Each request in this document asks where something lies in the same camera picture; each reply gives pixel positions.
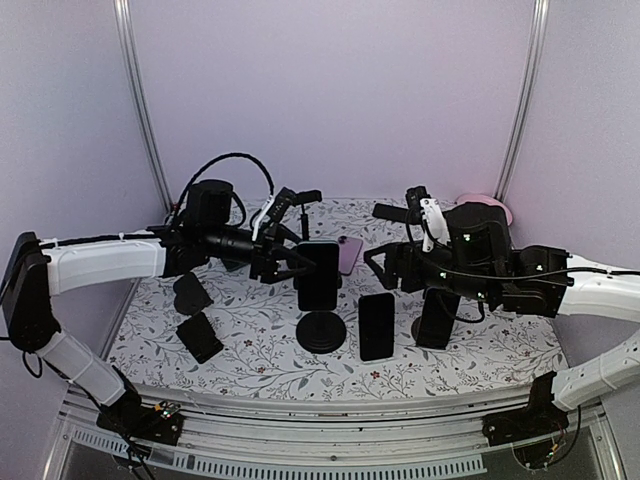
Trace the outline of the black folding stand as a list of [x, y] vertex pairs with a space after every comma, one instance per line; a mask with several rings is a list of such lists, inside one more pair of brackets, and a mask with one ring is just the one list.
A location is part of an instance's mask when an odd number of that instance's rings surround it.
[[213, 300], [193, 272], [189, 272], [173, 284], [175, 310], [193, 316], [213, 304]]
[[411, 324], [410, 333], [415, 342], [418, 341], [420, 324], [421, 324], [420, 318], [415, 319]]

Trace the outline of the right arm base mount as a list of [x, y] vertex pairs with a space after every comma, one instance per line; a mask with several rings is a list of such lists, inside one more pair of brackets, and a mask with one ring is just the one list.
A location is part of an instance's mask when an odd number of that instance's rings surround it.
[[485, 415], [482, 418], [482, 434], [490, 446], [533, 439], [538, 436], [558, 433], [557, 440], [549, 440], [546, 451], [542, 447], [519, 447], [516, 460], [529, 470], [540, 470], [561, 461], [562, 441], [569, 427], [568, 413], [553, 404], [552, 371], [537, 377], [530, 388], [524, 407]]

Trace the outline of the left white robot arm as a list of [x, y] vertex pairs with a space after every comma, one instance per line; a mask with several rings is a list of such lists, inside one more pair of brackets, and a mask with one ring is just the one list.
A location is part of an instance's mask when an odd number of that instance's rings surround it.
[[314, 271], [301, 255], [299, 237], [282, 223], [292, 207], [320, 201], [318, 190], [282, 188], [258, 210], [251, 228], [230, 220], [233, 186], [204, 180], [189, 186], [168, 221], [134, 232], [63, 241], [22, 233], [2, 280], [2, 314], [9, 342], [37, 356], [69, 383], [108, 409], [128, 434], [148, 426], [148, 412], [136, 389], [59, 319], [72, 301], [89, 294], [80, 310], [103, 307], [118, 284], [141, 279], [183, 280], [212, 259], [243, 263], [249, 276], [274, 284]]

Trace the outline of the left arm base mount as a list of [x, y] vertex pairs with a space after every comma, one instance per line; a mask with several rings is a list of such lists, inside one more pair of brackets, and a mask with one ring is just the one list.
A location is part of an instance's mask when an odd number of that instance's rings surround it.
[[127, 391], [112, 405], [99, 405], [96, 425], [128, 439], [176, 446], [184, 421], [177, 404], [162, 401], [144, 406], [137, 392]]

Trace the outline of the blue-edged phone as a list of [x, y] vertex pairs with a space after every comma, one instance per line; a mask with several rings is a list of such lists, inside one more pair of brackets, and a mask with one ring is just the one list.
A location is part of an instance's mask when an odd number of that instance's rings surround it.
[[460, 297], [438, 289], [428, 289], [420, 315], [421, 324], [416, 345], [445, 350], [448, 346]]

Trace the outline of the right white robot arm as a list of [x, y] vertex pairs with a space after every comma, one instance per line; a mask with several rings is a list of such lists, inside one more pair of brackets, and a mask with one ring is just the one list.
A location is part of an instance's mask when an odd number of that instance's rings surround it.
[[544, 245], [515, 248], [508, 218], [496, 205], [462, 203], [442, 210], [436, 200], [412, 200], [407, 207], [376, 204], [372, 215], [407, 230], [420, 228], [421, 239], [383, 244], [363, 259], [382, 286], [406, 293], [421, 292], [421, 316], [412, 327], [418, 347], [444, 350], [453, 327], [461, 321], [462, 301], [474, 302], [478, 314], [506, 320], [539, 317], [575, 318], [561, 341], [574, 355], [572, 365], [558, 369], [537, 352], [538, 337], [527, 327], [511, 327], [493, 335], [507, 360], [532, 361], [529, 401], [517, 415], [517, 427], [537, 436], [584, 402], [613, 392], [639, 377], [639, 338], [605, 338], [604, 322], [639, 321], [639, 268], [614, 265], [618, 235], [587, 233], [585, 254]]

